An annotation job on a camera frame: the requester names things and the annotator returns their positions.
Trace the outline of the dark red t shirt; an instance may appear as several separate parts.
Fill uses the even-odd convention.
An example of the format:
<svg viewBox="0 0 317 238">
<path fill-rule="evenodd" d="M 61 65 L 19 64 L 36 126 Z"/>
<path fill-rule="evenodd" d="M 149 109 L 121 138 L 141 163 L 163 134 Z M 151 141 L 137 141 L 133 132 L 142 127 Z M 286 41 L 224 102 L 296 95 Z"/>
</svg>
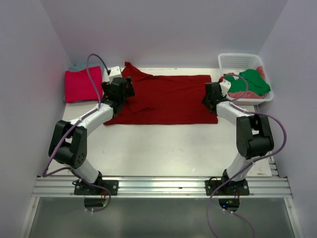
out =
<svg viewBox="0 0 317 238">
<path fill-rule="evenodd" d="M 152 75 L 125 62 L 123 77 L 130 77 L 135 95 L 126 100 L 122 111 L 104 123 L 135 125 L 217 124 L 202 103 L 209 75 Z"/>
</svg>

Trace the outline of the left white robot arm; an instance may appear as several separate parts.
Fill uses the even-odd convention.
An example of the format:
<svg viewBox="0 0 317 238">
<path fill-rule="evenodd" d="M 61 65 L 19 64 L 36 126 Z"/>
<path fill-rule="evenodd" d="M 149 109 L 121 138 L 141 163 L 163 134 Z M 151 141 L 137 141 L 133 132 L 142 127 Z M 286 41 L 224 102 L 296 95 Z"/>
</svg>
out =
<svg viewBox="0 0 317 238">
<path fill-rule="evenodd" d="M 50 160 L 55 160 L 72 171 L 76 195 L 109 195 L 102 173 L 87 159 L 88 136 L 100 125 L 115 118 L 123 109 L 127 98 L 135 95 L 131 78 L 116 77 L 103 82 L 101 101 L 90 111 L 71 121 L 56 123 L 49 147 Z"/>
</svg>

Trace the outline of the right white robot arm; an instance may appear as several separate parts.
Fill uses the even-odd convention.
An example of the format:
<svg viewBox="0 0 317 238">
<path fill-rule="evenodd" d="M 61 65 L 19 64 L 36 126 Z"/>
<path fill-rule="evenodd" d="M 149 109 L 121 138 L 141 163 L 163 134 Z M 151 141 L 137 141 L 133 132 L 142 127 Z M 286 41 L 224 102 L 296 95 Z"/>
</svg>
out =
<svg viewBox="0 0 317 238">
<path fill-rule="evenodd" d="M 205 181 L 206 193 L 211 195 L 249 195 L 246 181 L 256 158 L 265 156 L 274 148 L 274 141 L 267 116 L 249 113 L 232 104 L 222 94 L 217 82 L 205 84 L 206 95 L 202 103 L 211 114 L 223 118 L 236 126 L 237 155 L 232 164 L 223 171 L 220 179 L 211 177 Z"/>
</svg>

